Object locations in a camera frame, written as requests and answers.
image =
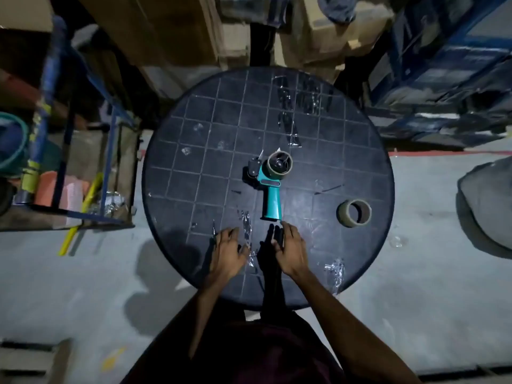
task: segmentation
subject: blue rack frame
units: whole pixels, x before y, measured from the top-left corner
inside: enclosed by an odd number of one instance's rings
[[[61,201],[64,180],[66,177],[67,160],[69,158],[69,150],[71,147],[71,139],[73,136],[75,123],[75,93],[76,84],[71,97],[69,112],[67,115],[66,128],[64,130],[64,141],[62,145],[62,156],[57,180],[53,193],[51,206],[35,205],[35,193],[39,184],[40,167],[45,143],[48,135],[48,120],[50,118],[53,98],[55,93],[55,85],[60,74],[61,58],[70,57],[76,66],[76,72],[80,76],[85,76],[93,87],[105,98],[112,106],[112,120],[110,122],[109,134],[106,145],[106,161],[103,167],[103,186],[101,187],[101,201],[99,214],[79,213],[61,209],[59,203]],[[41,100],[37,103],[34,113],[32,132],[29,137],[29,158],[26,167],[23,169],[20,189],[14,198],[14,203],[24,205],[30,209],[48,214],[66,215],[70,218],[88,219],[99,223],[122,224],[124,221],[105,216],[105,201],[107,193],[107,185],[111,172],[112,154],[114,152],[114,140],[117,125],[117,118],[123,119],[120,123],[132,130],[137,130],[135,120],[119,105],[119,103],[106,90],[103,81],[96,76],[87,65],[84,57],[76,51],[71,42],[67,39],[67,26],[60,16],[53,17],[53,31],[51,34],[50,47],[45,58],[45,63],[41,76]]]

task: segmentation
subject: round table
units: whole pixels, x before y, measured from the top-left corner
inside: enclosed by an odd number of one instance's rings
[[[144,210],[163,254],[190,284],[201,285],[208,273],[214,227],[239,226],[242,244],[248,213],[249,240],[258,251],[272,222],[261,219],[263,191],[247,184],[243,172],[262,150],[267,157],[277,148],[293,158],[280,188],[283,219],[306,240],[320,282],[340,292],[377,257],[393,216],[394,179],[375,126],[329,83],[293,69],[249,67],[186,92],[147,148]],[[338,222],[336,209],[348,199],[370,204],[368,225]],[[308,306],[285,275],[283,289],[288,306]],[[251,257],[222,296],[257,310],[263,294],[263,275]]]

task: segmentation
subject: hand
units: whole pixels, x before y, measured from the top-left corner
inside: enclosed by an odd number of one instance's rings
[[[284,252],[278,242],[272,240],[275,249],[275,257],[283,272],[297,281],[298,278],[309,273],[308,254],[306,242],[299,234],[297,227],[281,221],[284,230]]]
[[[247,245],[238,253],[238,231],[239,228],[227,228],[215,236],[217,244],[211,258],[210,275],[224,283],[240,271],[249,257]]]

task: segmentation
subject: tape roll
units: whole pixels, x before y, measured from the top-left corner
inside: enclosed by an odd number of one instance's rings
[[[358,212],[358,218],[353,219],[350,216],[350,206],[355,206]],[[372,219],[372,208],[368,202],[362,199],[346,200],[338,206],[338,220],[347,228],[364,226]]]
[[[284,172],[284,173],[277,172],[276,170],[274,170],[272,168],[272,165],[270,164],[271,159],[276,157],[278,154],[286,155],[286,160],[289,161],[288,168],[287,168],[286,172]],[[291,158],[291,155],[285,151],[281,151],[280,148],[278,148],[278,150],[276,152],[270,154],[270,156],[267,159],[267,169],[268,169],[269,174],[272,176],[272,178],[281,179],[281,178],[285,177],[285,175],[290,173],[292,167],[293,167],[293,159]]]

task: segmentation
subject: concrete floor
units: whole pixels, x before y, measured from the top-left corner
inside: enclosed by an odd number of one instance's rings
[[[415,371],[512,362],[512,261],[472,245],[455,202],[457,180],[498,158],[392,158],[390,239],[339,299]],[[195,292],[157,248],[140,192],[135,228],[88,230],[73,256],[57,256],[63,231],[0,233],[0,337],[72,338],[69,383],[119,382]],[[299,314],[327,343],[312,311]]]

